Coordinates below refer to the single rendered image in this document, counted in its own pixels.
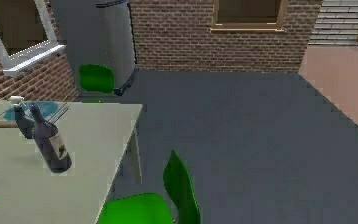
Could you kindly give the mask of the green chair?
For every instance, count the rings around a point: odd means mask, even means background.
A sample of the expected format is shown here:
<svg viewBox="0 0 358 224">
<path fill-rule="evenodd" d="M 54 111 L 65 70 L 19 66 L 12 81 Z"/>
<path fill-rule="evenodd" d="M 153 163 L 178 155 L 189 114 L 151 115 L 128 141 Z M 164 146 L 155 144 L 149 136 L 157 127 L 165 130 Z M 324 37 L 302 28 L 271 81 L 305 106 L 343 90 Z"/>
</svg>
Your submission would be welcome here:
<svg viewBox="0 0 358 224">
<path fill-rule="evenodd" d="M 80 85 L 86 91 L 111 93 L 114 89 L 112 71 L 99 64 L 84 64 L 79 68 Z"/>
<path fill-rule="evenodd" d="M 163 184 L 178 211 L 174 218 L 166 201 L 156 193 L 142 193 L 107 201 L 97 224 L 201 224 L 200 209 L 188 169 L 172 150 L 163 172 Z"/>
</svg>

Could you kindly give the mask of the grey fridge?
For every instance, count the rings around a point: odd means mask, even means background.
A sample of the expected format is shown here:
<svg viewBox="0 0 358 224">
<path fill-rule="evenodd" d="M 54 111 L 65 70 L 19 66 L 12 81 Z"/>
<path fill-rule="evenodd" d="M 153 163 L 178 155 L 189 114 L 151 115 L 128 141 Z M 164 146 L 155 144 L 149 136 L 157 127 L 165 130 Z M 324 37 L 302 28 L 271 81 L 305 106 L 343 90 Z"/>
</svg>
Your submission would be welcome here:
<svg viewBox="0 0 358 224">
<path fill-rule="evenodd" d="M 59 42 L 66 45 L 68 62 L 80 92 L 79 69 L 84 64 L 109 68 L 114 94 L 122 95 L 136 72 L 131 0 L 50 0 L 59 30 Z"/>
</svg>

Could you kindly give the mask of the wooden framed window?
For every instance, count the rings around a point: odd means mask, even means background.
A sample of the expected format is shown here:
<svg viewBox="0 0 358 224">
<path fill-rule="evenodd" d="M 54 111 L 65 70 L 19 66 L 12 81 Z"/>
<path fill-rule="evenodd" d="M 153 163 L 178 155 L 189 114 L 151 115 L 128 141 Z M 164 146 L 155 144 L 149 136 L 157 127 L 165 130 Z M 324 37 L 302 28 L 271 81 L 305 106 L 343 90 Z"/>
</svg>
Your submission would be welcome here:
<svg viewBox="0 0 358 224">
<path fill-rule="evenodd" d="M 281 32 L 288 0 L 214 0 L 212 32 Z"/>
</svg>

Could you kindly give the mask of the dark wine bottle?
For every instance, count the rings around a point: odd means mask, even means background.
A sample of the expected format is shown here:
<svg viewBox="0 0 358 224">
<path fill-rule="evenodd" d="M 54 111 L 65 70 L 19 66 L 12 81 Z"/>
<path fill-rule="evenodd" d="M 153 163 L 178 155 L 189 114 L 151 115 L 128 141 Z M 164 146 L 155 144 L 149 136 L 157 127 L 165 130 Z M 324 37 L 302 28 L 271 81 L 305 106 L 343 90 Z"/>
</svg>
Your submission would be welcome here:
<svg viewBox="0 0 358 224">
<path fill-rule="evenodd" d="M 40 108 L 35 103 L 31 103 L 29 109 L 35 121 L 32 131 L 33 139 L 48 168 L 53 173 L 67 171 L 72 165 L 72 160 L 59 129 L 43 117 Z"/>
</svg>

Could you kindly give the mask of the pale grey table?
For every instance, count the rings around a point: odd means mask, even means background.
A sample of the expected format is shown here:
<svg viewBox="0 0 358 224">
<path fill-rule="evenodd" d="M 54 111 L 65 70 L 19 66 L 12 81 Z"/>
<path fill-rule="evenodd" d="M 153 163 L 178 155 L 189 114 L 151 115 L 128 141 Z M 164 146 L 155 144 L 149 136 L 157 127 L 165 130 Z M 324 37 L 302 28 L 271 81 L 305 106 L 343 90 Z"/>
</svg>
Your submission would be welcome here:
<svg viewBox="0 0 358 224">
<path fill-rule="evenodd" d="M 57 121 L 72 167 L 54 174 L 36 144 L 0 128 L 0 224 L 96 224 L 124 156 L 142 182 L 140 104 L 70 102 Z M 0 101 L 0 113 L 10 107 Z"/>
</svg>

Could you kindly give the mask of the white framed window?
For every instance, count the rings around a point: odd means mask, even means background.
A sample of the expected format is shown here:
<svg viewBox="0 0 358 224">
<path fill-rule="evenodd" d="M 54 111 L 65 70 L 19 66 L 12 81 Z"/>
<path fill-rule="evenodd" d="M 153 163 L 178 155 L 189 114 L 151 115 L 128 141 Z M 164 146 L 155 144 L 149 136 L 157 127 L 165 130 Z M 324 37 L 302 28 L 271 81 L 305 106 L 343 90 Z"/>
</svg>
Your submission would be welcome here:
<svg viewBox="0 0 358 224">
<path fill-rule="evenodd" d="M 51 0 L 0 0 L 0 63 L 16 77 L 66 45 L 52 22 Z"/>
</svg>

